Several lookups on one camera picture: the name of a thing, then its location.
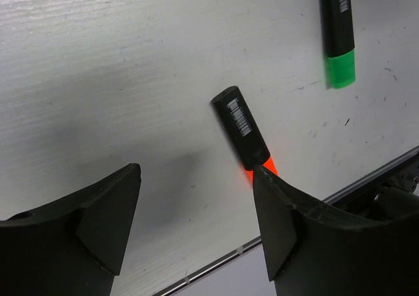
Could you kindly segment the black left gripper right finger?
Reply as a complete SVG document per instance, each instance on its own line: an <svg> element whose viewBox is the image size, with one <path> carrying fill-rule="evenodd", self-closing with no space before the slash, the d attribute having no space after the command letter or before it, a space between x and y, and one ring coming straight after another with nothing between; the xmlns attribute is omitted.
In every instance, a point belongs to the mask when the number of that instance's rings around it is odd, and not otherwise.
<svg viewBox="0 0 419 296"><path fill-rule="evenodd" d="M418 209L389 221L354 215L266 168L253 196L278 295L417 295Z"/></svg>

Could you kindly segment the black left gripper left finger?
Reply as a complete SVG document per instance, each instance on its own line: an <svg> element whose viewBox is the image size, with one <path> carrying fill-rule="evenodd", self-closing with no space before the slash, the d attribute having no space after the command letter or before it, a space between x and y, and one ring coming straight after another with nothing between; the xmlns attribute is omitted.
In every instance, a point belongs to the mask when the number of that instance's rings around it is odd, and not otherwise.
<svg viewBox="0 0 419 296"><path fill-rule="evenodd" d="M131 163L97 183L1 221L2 295L110 295L141 186Z"/></svg>

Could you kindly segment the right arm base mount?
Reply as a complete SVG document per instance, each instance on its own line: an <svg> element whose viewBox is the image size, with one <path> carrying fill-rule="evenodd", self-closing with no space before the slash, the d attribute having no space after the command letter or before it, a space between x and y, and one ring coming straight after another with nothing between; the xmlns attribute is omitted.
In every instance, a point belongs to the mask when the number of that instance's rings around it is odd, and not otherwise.
<svg viewBox="0 0 419 296"><path fill-rule="evenodd" d="M355 188L333 206L377 221L389 221L418 209L418 164L393 170Z"/></svg>

